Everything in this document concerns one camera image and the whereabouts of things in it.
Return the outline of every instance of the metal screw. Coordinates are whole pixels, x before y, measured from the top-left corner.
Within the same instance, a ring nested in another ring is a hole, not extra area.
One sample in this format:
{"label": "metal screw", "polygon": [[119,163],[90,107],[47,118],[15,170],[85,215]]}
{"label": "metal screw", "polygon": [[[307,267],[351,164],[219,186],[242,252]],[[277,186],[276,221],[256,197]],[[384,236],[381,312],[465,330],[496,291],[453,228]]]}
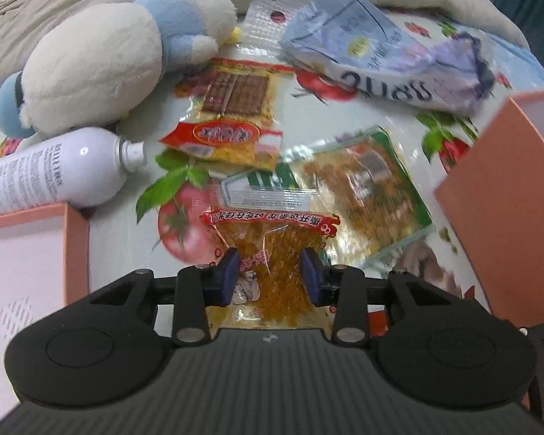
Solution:
{"label": "metal screw", "polygon": [[177,337],[178,340],[186,343],[195,343],[196,341],[203,339],[204,336],[205,332],[197,327],[185,327],[178,330],[177,334],[175,334],[175,337]]}
{"label": "metal screw", "polygon": [[346,343],[357,343],[365,338],[365,333],[355,327],[343,327],[337,332],[337,338]]}

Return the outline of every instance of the bed sheet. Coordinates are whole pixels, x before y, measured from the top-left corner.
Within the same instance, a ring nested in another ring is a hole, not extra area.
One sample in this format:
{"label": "bed sheet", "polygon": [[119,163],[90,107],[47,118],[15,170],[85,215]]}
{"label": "bed sheet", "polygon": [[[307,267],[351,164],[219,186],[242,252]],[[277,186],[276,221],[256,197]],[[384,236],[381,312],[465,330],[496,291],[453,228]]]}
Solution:
{"label": "bed sheet", "polygon": [[[431,13],[395,10],[387,11],[387,15],[424,45],[442,42],[467,29]],[[421,250],[417,255],[434,253],[439,265],[436,270],[438,276],[432,276],[431,279],[454,280],[462,296],[473,296],[486,307],[488,303],[467,255],[433,196],[435,186],[447,174],[447,162],[438,154],[433,154],[428,161],[424,150],[428,149],[428,136],[431,132],[428,117],[432,117],[435,122],[439,121],[442,129],[469,146],[483,132],[508,95],[514,91],[544,88],[544,68],[530,52],[494,36],[489,40],[492,41],[494,52],[496,83],[490,97],[471,118],[444,115],[436,120],[439,115],[435,113],[374,96],[369,98],[360,92],[354,98],[346,97],[347,100],[332,94],[335,90],[327,90],[322,100],[312,95],[295,97],[294,94],[306,89],[298,83],[296,77],[291,81],[292,85],[283,100],[284,148],[310,144],[320,139],[346,138],[372,126],[380,126],[389,132],[436,227],[435,232],[431,232],[419,243]],[[247,58],[245,52],[233,46],[224,48],[222,56]],[[154,92],[119,124],[118,133],[133,141],[157,141],[171,132],[187,106],[185,100],[178,100],[173,95],[177,81],[175,76],[164,78]],[[19,141],[7,140],[0,133],[0,155],[36,141],[39,139],[34,136],[18,145]],[[150,149],[152,152],[160,152],[162,147],[150,144]],[[186,255],[166,248],[158,233],[157,211],[149,212],[139,225],[136,224],[137,198],[162,174],[163,171],[149,158],[147,167],[132,175],[115,198],[97,209],[90,222],[91,290],[99,289],[139,268],[153,270],[156,277],[172,276],[194,261],[193,258],[196,261],[199,258],[197,254]],[[200,231],[192,230],[186,240],[189,240],[190,249],[205,248],[206,238]],[[408,256],[406,250],[395,250],[367,268],[367,276],[386,277],[400,257],[409,261],[417,260]],[[160,309],[156,327],[160,333],[169,333],[170,316],[169,309]]]}

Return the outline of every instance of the barcode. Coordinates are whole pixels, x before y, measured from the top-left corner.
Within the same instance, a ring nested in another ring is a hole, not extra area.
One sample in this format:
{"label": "barcode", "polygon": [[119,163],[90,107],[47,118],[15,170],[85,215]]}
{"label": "barcode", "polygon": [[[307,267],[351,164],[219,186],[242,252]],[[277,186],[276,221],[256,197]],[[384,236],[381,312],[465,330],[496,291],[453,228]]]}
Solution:
{"label": "barcode", "polygon": [[178,147],[178,149],[181,152],[186,152],[186,154],[193,155],[194,157],[200,157],[200,158],[210,158],[212,157],[213,151],[215,150],[213,147],[210,147],[209,145],[199,145],[199,144],[182,144]]}
{"label": "barcode", "polygon": [[367,169],[374,182],[382,181],[391,176],[387,162],[377,153],[370,152],[359,159],[360,164]]}

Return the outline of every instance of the plush toy head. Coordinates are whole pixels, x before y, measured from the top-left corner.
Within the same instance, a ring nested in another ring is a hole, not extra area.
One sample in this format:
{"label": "plush toy head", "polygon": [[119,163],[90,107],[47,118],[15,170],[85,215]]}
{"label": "plush toy head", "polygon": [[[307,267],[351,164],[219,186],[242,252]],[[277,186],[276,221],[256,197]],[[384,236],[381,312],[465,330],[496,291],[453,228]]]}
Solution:
{"label": "plush toy head", "polygon": [[53,137],[118,120],[163,74],[206,63],[236,24],[230,0],[93,5],[38,43],[0,88],[0,129]]}

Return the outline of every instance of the open pink box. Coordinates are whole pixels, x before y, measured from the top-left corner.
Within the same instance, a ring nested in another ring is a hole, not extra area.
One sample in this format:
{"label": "open pink box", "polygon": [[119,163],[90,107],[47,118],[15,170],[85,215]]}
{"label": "open pink box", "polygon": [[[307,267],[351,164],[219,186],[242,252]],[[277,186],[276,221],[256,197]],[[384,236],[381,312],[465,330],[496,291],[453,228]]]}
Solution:
{"label": "open pink box", "polygon": [[88,222],[65,203],[0,216],[0,418],[18,402],[2,363],[8,342],[88,294],[87,254]]}
{"label": "open pink box", "polygon": [[544,322],[544,91],[506,101],[435,195],[492,312]]}

